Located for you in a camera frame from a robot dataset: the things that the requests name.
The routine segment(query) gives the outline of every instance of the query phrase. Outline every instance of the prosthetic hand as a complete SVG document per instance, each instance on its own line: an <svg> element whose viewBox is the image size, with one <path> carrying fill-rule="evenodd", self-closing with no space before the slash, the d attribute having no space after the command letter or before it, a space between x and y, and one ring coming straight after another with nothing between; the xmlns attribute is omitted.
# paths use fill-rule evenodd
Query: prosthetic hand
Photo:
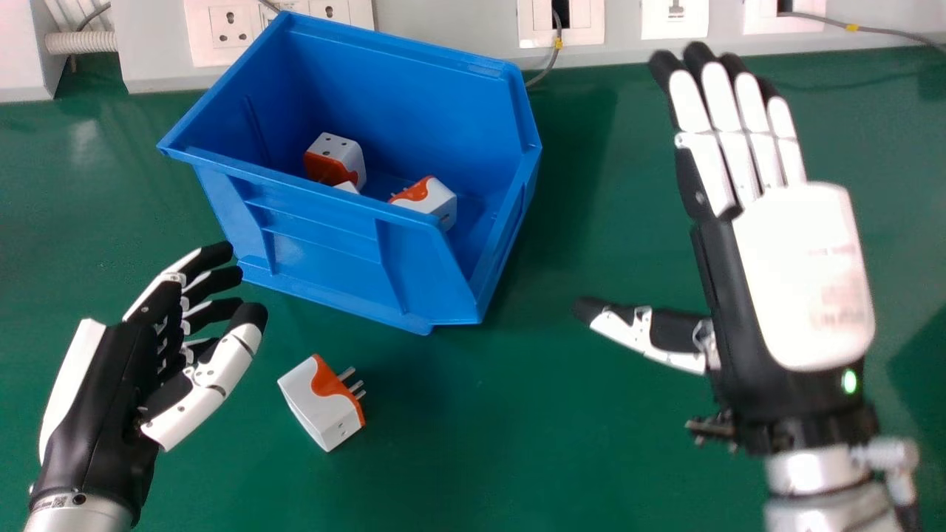
<svg viewBox="0 0 946 532"><path fill-rule="evenodd" d="M169 451L233 392L266 309L205 301L242 280L233 246L194 250L148 285L121 323L79 322L43 416L29 532L122 531L138 522L159 448ZM220 338L192 340L230 320Z"/></svg>
<svg viewBox="0 0 946 532"><path fill-rule="evenodd" d="M788 104L737 56L693 43L683 62L658 51L650 69L678 129L677 184L711 316L590 297L576 316L647 358L709 374L721 410L687 428L697 443L773 457L773 493L826 493L863 484L872 467L912 469L910 442L887 454L895 468L852 457L878 449L868 442L879 429L861 386L874 311L848 192L808 182ZM843 473L812 482L832 461ZM800 519L793 525L813 523Z"/></svg>

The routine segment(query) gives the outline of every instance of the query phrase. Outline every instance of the corrugated white hose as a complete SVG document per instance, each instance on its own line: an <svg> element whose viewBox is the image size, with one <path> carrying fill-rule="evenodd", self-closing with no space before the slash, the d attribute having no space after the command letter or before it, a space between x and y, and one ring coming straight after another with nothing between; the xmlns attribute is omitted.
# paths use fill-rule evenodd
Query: corrugated white hose
<svg viewBox="0 0 946 532"><path fill-rule="evenodd" d="M46 34L46 49L54 56L117 52L114 31L70 31Z"/></svg>

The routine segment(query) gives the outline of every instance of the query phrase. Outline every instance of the glowing green led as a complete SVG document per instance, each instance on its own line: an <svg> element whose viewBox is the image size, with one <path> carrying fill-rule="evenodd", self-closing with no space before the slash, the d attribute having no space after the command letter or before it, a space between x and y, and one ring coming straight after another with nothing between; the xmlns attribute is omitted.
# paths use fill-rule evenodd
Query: glowing green led
<svg viewBox="0 0 946 532"><path fill-rule="evenodd" d="M848 395L857 391L857 374L854 373L853 369L845 371L844 375L841 376L841 387L844 388L844 392Z"/></svg>

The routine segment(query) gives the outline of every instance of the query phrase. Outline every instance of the green table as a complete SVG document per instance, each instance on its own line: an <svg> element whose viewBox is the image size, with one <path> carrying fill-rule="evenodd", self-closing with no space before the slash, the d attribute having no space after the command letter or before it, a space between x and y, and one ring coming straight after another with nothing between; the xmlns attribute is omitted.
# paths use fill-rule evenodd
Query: green table
<svg viewBox="0 0 946 532"><path fill-rule="evenodd" d="M946 62L928 49L750 58L793 104L813 179L846 186L879 332L867 392L918 440L946 530ZM19 530L40 418L79 318L118 320L172 259L221 238L191 169L154 148L197 94L125 94L82 58L52 103L0 107L0 526ZM598 294L704 310L663 95L644 65L532 93L533 206L486 322L418 337L279 293L251 371L159 459L138 530L759 530L762 464L696 449L704 380L575 321ZM367 427L331 454L275 384L309 353L355 366Z"/></svg>

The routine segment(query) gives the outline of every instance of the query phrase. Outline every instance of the blue storage box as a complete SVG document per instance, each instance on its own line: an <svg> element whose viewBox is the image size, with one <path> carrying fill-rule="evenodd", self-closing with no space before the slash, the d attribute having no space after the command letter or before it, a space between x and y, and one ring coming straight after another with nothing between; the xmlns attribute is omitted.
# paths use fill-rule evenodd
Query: blue storage box
<svg viewBox="0 0 946 532"><path fill-rule="evenodd" d="M351 194L302 177L322 133L360 143ZM193 165L244 278L418 334L482 321L541 144L508 62L282 13L158 148ZM427 175L458 197L387 204Z"/></svg>

